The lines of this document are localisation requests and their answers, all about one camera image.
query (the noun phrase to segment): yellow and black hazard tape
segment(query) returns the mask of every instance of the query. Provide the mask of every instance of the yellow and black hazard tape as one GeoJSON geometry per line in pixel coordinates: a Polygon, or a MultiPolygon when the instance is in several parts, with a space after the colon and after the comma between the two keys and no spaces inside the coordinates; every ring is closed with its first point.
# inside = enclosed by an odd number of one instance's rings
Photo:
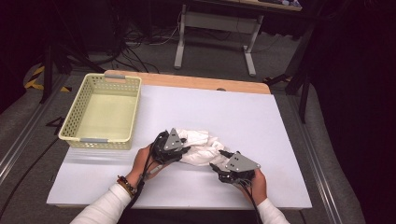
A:
{"type": "MultiPolygon", "coordinates": [[[[38,77],[44,72],[44,65],[41,64],[32,74],[32,76],[29,78],[29,81],[25,84],[25,89],[36,89],[36,90],[44,90],[44,85],[41,84],[35,84],[37,81],[38,77]]],[[[61,91],[72,91],[71,87],[62,87],[61,91]]]]}

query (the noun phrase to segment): crumpled white fabric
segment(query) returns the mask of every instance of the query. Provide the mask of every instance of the crumpled white fabric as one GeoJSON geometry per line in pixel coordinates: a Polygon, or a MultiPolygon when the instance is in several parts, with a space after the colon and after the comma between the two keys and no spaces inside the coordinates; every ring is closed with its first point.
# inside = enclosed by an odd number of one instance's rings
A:
{"type": "Polygon", "coordinates": [[[187,153],[183,154],[180,161],[195,166],[207,166],[213,163],[220,169],[225,167],[229,159],[222,156],[219,150],[228,151],[228,149],[219,142],[217,137],[210,136],[208,131],[184,129],[176,129],[176,131],[180,138],[187,139],[184,147],[191,147],[187,153]]]}

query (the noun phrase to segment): person's left hand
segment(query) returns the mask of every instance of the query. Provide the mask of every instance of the person's left hand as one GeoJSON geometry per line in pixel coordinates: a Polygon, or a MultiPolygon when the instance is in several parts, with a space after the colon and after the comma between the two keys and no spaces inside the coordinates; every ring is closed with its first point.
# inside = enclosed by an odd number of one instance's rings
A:
{"type": "MultiPolygon", "coordinates": [[[[125,178],[128,180],[128,182],[134,188],[136,188],[137,182],[138,182],[140,176],[143,174],[143,170],[145,168],[146,160],[147,160],[148,155],[149,155],[149,147],[150,147],[150,145],[148,145],[147,147],[139,149],[139,151],[136,154],[136,157],[134,158],[134,166],[132,168],[132,171],[127,176],[125,176],[125,178]]],[[[152,159],[152,157],[150,157],[149,161],[148,161],[148,165],[149,165],[149,167],[148,167],[148,173],[149,173],[154,168],[159,166],[160,163],[158,163],[157,161],[152,159]]],[[[161,171],[161,169],[159,171],[157,171],[156,173],[154,173],[152,175],[149,175],[147,179],[153,178],[156,174],[158,174],[161,171]]]]}

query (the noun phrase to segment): hand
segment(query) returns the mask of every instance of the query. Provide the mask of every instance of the hand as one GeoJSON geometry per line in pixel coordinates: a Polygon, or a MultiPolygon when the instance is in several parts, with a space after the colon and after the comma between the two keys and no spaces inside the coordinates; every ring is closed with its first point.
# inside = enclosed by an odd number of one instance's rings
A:
{"type": "MultiPolygon", "coordinates": [[[[136,154],[136,157],[134,158],[134,166],[132,168],[132,171],[127,176],[125,176],[125,178],[128,180],[128,182],[134,188],[136,188],[137,182],[139,181],[140,176],[143,174],[146,160],[149,155],[149,148],[150,148],[150,145],[139,149],[139,151],[136,154]]],[[[149,173],[150,171],[152,171],[154,168],[156,168],[160,164],[157,161],[155,161],[154,159],[152,159],[152,157],[150,157],[149,161],[148,161],[148,165],[149,165],[149,167],[148,167],[148,173],[149,173]]],[[[156,173],[149,175],[148,179],[151,179],[156,174],[158,174],[161,171],[161,169],[159,171],[157,171],[156,173]]]]}
{"type": "MultiPolygon", "coordinates": [[[[242,187],[238,186],[238,188],[242,191],[247,200],[250,201],[250,198],[242,187]]],[[[254,170],[254,178],[251,180],[251,189],[247,187],[247,190],[252,194],[256,205],[259,205],[267,198],[267,182],[265,180],[265,175],[260,169],[254,170]]]]}

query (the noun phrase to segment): dark background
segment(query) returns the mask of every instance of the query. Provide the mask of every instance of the dark background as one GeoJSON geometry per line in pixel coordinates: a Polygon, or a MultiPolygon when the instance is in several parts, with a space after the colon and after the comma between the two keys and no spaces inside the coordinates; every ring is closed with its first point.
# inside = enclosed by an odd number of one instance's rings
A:
{"type": "MultiPolygon", "coordinates": [[[[23,78],[32,65],[42,62],[44,47],[51,40],[62,36],[71,48],[82,53],[87,48],[112,50],[117,42],[114,35],[105,43],[115,42],[104,49],[100,44],[89,47],[84,43],[89,34],[78,29],[78,11],[72,2],[57,1],[59,8],[54,8],[53,1],[1,1],[0,113],[25,93],[23,78]],[[66,21],[60,20],[63,13],[68,15],[66,21]]],[[[109,6],[107,1],[102,3],[102,7],[109,6]]],[[[336,11],[339,5],[340,1],[330,1],[322,16],[336,11]]],[[[309,66],[333,149],[361,202],[367,223],[391,223],[394,219],[394,8],[390,1],[352,1],[339,21],[318,25],[309,49],[311,56],[303,61],[309,66]]],[[[315,13],[318,7],[308,9],[315,13]]],[[[163,8],[153,10],[163,12],[163,8]]],[[[155,13],[158,18],[153,23],[172,21],[175,12],[169,10],[169,15],[155,13]]],[[[104,27],[117,30],[114,13],[109,10],[107,16],[108,25],[104,27]]],[[[262,27],[264,32],[296,38],[306,26],[276,17],[269,21],[262,27]]]]}

